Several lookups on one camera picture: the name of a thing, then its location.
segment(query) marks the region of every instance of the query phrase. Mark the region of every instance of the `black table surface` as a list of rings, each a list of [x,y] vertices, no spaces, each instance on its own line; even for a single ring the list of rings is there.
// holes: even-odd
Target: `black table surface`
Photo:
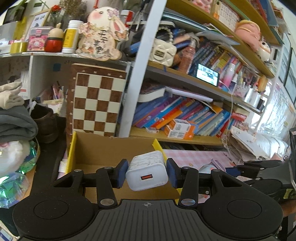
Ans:
[[[57,179],[59,163],[66,150],[66,135],[64,133],[66,119],[57,117],[57,124],[59,128],[58,138],[49,144],[40,143],[41,152],[36,163],[31,193],[41,191]],[[0,208],[0,220],[14,236],[18,236],[17,229],[12,220],[13,209],[14,206],[8,209]]]

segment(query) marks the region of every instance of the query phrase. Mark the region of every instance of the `gray folded cloth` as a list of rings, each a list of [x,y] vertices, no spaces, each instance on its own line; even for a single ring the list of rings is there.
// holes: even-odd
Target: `gray folded cloth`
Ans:
[[[36,122],[23,105],[8,110],[0,108],[0,143],[31,140],[37,132]]]

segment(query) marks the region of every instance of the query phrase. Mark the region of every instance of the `chessboard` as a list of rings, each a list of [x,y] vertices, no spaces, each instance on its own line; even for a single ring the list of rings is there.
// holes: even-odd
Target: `chessboard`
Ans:
[[[123,70],[72,65],[67,96],[67,144],[73,131],[114,136],[125,85]]]

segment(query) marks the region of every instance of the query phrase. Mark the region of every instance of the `yellow label bottle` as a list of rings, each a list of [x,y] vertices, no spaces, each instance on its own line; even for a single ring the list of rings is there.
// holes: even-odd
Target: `yellow label bottle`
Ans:
[[[78,29],[82,23],[79,20],[71,20],[69,22],[63,42],[62,53],[75,53],[79,37]]]

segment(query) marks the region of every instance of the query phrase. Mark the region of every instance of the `pink tin box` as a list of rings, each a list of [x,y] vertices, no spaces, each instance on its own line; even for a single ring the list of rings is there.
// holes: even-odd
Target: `pink tin box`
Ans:
[[[53,27],[35,27],[30,29],[27,51],[44,51],[48,33]]]

